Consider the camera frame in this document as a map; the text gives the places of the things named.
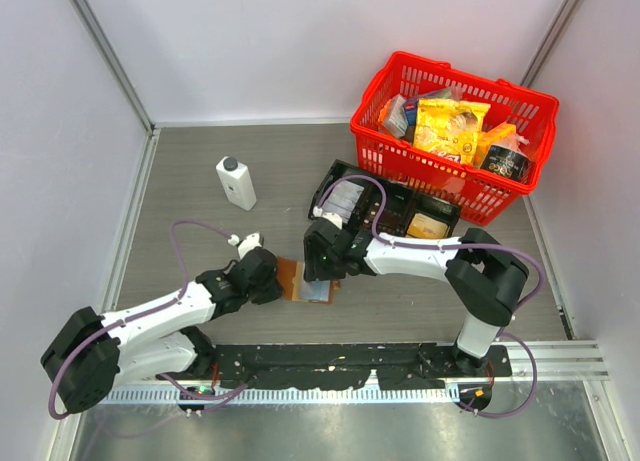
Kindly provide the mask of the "brown leather card holder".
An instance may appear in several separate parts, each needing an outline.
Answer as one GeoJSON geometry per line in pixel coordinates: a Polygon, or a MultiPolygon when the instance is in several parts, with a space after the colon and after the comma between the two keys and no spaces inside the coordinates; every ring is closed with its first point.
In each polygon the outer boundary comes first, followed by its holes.
{"type": "Polygon", "coordinates": [[[283,298],[294,302],[316,303],[316,304],[332,304],[335,293],[340,289],[339,281],[330,281],[332,283],[331,298],[328,303],[303,301],[298,297],[299,288],[304,280],[303,261],[297,261],[289,258],[278,257],[277,280],[283,287],[283,298]]]}

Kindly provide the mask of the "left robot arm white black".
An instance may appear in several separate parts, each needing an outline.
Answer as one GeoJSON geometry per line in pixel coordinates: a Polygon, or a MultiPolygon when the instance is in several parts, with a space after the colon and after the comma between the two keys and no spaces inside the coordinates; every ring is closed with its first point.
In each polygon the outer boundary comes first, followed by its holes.
{"type": "Polygon", "coordinates": [[[41,357],[52,382],[49,411],[61,420],[97,405],[116,387],[146,378],[202,379],[215,349],[200,325],[245,303],[279,299],[278,259],[256,247],[224,269],[202,272],[179,290],[115,312],[74,312],[41,357]]]}

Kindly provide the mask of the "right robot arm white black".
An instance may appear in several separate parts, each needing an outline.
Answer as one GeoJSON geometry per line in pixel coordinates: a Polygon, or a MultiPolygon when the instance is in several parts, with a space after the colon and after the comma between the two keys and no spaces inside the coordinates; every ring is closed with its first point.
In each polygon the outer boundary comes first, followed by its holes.
{"type": "Polygon", "coordinates": [[[453,367],[465,376],[487,365],[490,345],[510,323],[529,277],[524,263],[477,228],[461,237],[425,240],[353,233],[318,218],[304,235],[303,249],[307,282],[403,274],[451,286],[467,311],[451,352],[453,367]]]}

